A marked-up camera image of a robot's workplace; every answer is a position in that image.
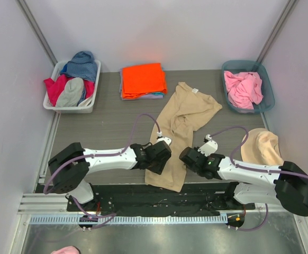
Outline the beige t shirt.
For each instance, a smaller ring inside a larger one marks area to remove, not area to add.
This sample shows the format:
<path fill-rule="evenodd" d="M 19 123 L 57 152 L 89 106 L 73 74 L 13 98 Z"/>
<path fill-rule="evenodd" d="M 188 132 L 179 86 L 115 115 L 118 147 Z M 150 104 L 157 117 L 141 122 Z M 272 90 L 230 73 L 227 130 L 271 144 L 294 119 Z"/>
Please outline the beige t shirt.
<path fill-rule="evenodd" d="M 211 95 L 203 94 L 185 82 L 179 82 L 157 117 L 163 136 L 172 140 L 171 157 L 160 175 L 147 169 L 144 182 L 180 192 L 186 177 L 186 167 L 179 155 L 185 148 L 192 146 L 194 132 L 206 125 L 221 109 L 222 105 Z"/>

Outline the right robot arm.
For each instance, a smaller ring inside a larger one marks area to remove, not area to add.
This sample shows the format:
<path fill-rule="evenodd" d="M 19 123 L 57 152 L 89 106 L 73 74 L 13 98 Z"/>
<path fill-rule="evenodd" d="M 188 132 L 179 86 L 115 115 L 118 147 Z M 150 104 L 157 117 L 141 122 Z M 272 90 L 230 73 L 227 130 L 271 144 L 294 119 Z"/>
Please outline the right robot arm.
<path fill-rule="evenodd" d="M 308 175 L 293 162 L 276 166 L 250 164 L 217 153 L 206 156 L 190 147 L 183 150 L 179 159 L 199 176 L 233 181 L 233 190 L 223 196 L 230 209 L 265 203 L 308 216 Z"/>

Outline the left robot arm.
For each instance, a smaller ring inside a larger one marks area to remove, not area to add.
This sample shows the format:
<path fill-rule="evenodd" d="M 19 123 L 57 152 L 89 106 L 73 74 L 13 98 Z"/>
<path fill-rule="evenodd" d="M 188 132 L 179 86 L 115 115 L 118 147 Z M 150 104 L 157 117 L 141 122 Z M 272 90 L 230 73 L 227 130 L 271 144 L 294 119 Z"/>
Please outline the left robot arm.
<path fill-rule="evenodd" d="M 97 206 L 97 197 L 86 175 L 113 169 L 149 170 L 162 174 L 171 157 L 172 140 L 160 137 L 156 143 L 131 144 L 114 150 L 84 149 L 79 142 L 72 143 L 48 162 L 50 180 L 44 193 L 69 194 L 85 211 Z"/>

